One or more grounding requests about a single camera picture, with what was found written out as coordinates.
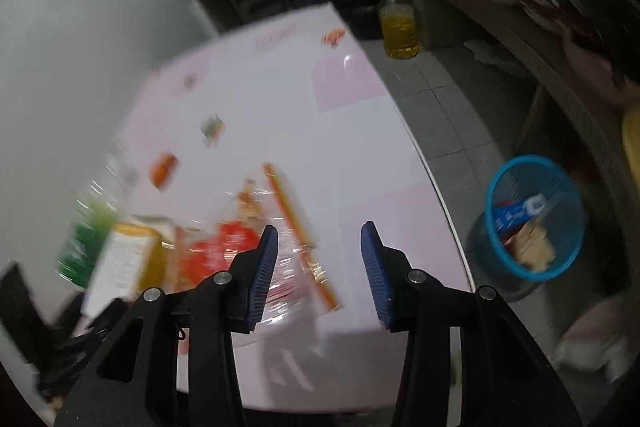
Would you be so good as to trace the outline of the brown paper bag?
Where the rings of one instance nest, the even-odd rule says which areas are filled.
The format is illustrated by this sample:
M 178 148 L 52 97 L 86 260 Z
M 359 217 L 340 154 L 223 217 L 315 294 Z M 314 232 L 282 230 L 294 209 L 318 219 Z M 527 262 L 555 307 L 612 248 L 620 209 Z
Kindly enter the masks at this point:
M 528 221 L 513 237 L 514 259 L 529 271 L 544 272 L 555 259 L 555 249 L 551 245 L 547 229 L 537 220 Z

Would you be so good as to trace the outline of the clear red snack wrapper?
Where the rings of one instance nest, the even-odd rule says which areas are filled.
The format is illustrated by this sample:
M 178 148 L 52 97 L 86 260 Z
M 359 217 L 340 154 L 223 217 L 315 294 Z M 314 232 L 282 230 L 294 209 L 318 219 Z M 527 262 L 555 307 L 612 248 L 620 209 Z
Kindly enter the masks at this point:
M 251 251 L 267 225 L 278 232 L 278 254 L 266 297 L 262 324 L 276 326 L 340 309 L 328 273 L 314 250 L 317 234 L 281 169 L 265 162 L 224 196 L 216 219 L 194 228 L 175 228 L 172 291 L 186 291 L 227 270 L 236 255 Z

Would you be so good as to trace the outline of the green plastic bottle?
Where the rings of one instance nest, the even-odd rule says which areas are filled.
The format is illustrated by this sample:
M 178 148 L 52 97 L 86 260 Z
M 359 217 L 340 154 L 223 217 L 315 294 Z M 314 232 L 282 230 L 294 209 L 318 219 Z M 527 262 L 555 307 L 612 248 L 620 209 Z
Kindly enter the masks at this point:
M 122 148 L 113 145 L 101 169 L 79 191 L 75 219 L 58 255 L 56 273 L 81 289 L 88 287 L 96 262 L 137 180 Z

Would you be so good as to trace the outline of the yellow white carton box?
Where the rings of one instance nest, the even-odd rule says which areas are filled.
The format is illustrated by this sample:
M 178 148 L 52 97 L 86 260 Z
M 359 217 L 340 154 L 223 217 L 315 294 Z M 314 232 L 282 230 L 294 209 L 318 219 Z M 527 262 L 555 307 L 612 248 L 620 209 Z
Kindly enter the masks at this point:
M 116 298 L 131 303 L 148 288 L 162 287 L 167 261 L 159 231 L 117 222 L 90 277 L 82 315 L 94 319 Z

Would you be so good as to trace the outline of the blue white toothpaste box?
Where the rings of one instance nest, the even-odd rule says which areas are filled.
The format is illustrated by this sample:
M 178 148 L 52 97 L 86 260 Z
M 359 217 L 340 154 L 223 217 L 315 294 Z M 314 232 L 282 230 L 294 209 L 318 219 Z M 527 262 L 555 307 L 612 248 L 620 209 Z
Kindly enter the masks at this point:
M 491 209 L 494 227 L 499 234 L 509 232 L 537 217 L 546 205 L 547 199 L 542 194 L 533 195 L 517 202 L 500 204 Z

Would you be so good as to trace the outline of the cooking oil bottle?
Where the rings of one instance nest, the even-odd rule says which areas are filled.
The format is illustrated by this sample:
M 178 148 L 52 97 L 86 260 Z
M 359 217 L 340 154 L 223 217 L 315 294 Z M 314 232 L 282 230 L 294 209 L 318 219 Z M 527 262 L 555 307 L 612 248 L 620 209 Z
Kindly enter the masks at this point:
M 394 60 L 410 60 L 420 52 L 416 17 L 408 0 L 382 0 L 378 8 L 383 46 Z

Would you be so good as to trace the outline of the blue trash basket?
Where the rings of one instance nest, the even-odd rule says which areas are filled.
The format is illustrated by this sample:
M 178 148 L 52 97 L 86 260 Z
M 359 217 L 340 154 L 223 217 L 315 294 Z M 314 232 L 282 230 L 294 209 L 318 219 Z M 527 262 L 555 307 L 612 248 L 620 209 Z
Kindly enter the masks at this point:
M 489 183 L 478 264 L 494 277 L 551 281 L 578 257 L 586 224 L 582 196 L 559 165 L 539 155 L 514 157 Z

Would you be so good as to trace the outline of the white shoe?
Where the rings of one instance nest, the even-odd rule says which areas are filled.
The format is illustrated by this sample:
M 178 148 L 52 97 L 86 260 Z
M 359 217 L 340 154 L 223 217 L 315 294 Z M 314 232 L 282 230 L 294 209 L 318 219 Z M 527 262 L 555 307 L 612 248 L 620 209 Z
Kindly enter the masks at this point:
M 627 334 L 623 298 L 615 296 L 577 317 L 553 349 L 552 362 L 585 373 L 603 371 L 614 383 L 631 369 L 636 355 Z

